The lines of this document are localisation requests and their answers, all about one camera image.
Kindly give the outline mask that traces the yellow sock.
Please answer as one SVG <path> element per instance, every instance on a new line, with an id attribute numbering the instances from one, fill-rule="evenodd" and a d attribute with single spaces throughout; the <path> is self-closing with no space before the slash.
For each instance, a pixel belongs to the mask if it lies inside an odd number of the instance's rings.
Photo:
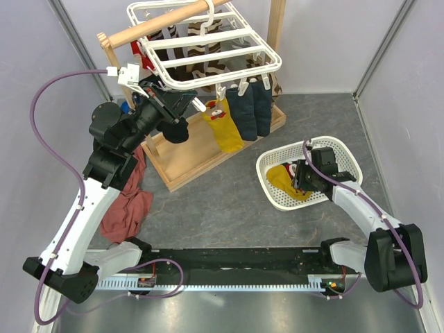
<path id="1" fill-rule="evenodd" d="M 312 194 L 312 191 L 302 191 L 293 187 L 293 180 L 289 177 L 287 170 L 282 164 L 270 168 L 266 172 L 267 180 L 276 188 L 282 190 L 292 199 L 306 201 Z"/>
<path id="2" fill-rule="evenodd" d="M 234 153 L 244 147 L 244 141 L 231 117 L 227 98 L 205 103 L 203 118 L 212 129 L 217 145 L 223 153 Z"/>

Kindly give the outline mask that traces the white plastic laundry basket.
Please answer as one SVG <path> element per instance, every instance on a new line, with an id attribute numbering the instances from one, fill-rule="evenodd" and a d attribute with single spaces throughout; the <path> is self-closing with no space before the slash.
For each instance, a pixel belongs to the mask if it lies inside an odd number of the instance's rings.
<path id="1" fill-rule="evenodd" d="M 292 199 L 282 190 L 274 187 L 266 178 L 266 172 L 279 164 L 304 160 L 303 142 L 288 144 L 262 153 L 256 162 L 256 172 L 260 185 L 271 205 L 282 212 L 290 212 L 316 205 L 328 200 L 328 197 L 314 191 L 306 200 Z M 350 176 L 359 184 L 363 182 L 363 173 L 354 155 L 340 140 L 331 136 L 320 136 L 310 139 L 307 145 L 307 155 L 313 159 L 316 168 L 334 179 L 338 176 Z"/>

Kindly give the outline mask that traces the navy patterned sock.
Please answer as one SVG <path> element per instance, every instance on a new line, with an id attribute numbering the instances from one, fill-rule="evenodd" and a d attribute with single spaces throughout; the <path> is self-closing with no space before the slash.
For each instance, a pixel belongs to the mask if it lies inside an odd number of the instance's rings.
<path id="1" fill-rule="evenodd" d="M 257 124 L 254 115 L 253 91 L 248 87 L 242 96 L 239 89 L 232 85 L 225 94 L 230 109 L 230 115 L 234 121 L 241 138 L 244 141 L 253 142 L 257 139 Z"/>

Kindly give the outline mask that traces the white plastic clip hanger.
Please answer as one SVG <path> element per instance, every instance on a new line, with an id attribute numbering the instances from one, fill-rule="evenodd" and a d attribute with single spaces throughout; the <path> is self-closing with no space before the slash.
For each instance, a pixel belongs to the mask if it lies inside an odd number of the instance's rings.
<path id="1" fill-rule="evenodd" d="M 172 90 L 213 88 L 220 99 L 228 83 L 243 94 L 249 78 L 271 88 L 269 74 L 282 66 L 277 52 L 230 3 L 208 1 L 210 9 L 132 39 L 141 66 Z"/>

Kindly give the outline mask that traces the beige brown argyle sock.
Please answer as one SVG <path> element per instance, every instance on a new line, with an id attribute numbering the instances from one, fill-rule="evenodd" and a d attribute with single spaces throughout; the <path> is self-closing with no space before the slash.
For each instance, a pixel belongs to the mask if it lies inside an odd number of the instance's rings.
<path id="1" fill-rule="evenodd" d="M 264 59 L 260 55 L 256 59 L 252 55 L 248 55 L 246 57 L 246 64 L 247 68 L 260 67 L 264 64 Z M 282 87 L 275 72 L 269 73 L 268 78 L 271 84 L 272 103 L 275 103 L 278 97 L 282 95 Z"/>

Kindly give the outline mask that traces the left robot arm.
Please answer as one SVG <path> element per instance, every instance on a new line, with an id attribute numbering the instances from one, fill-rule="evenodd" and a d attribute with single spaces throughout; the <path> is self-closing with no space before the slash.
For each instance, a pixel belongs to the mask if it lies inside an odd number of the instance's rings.
<path id="1" fill-rule="evenodd" d="M 51 244 L 23 265 L 25 272 L 76 304 L 85 302 L 100 281 L 115 273 L 150 269 L 152 256 L 140 241 L 122 241 L 97 256 L 88 255 L 87 248 L 137 166 L 136 148 L 160 122 L 179 122 L 198 93 L 163 90 L 147 83 L 137 87 L 135 95 L 138 103 L 132 112 L 124 112 L 113 102 L 94 109 L 89 126 L 93 152 L 84 171 L 76 174 L 78 198 Z"/>

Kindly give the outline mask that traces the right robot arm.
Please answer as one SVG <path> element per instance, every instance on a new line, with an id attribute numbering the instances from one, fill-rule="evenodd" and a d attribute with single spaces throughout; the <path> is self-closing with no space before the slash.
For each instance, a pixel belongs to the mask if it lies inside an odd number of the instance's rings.
<path id="1" fill-rule="evenodd" d="M 427 263 L 420 228 L 403 224 L 385 212 L 348 171 L 340 171 L 333 148 L 302 146 L 293 186 L 325 195 L 361 229 L 365 246 L 346 238 L 323 241 L 319 268 L 333 273 L 341 266 L 363 273 L 377 292 L 420 285 L 427 281 Z"/>

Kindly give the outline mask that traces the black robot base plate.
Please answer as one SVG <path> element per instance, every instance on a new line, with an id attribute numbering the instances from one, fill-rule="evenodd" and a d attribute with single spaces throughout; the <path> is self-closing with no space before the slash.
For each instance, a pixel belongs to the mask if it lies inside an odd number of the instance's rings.
<path id="1" fill-rule="evenodd" d="M 319 247 L 277 248 L 188 248 L 160 249 L 143 253 L 140 262 L 167 259 L 142 268 L 126 269 L 126 273 L 154 273 L 158 284 L 185 286 L 253 286 L 306 284 L 310 275 L 355 275 L 351 268 L 343 269 L 327 263 Z"/>

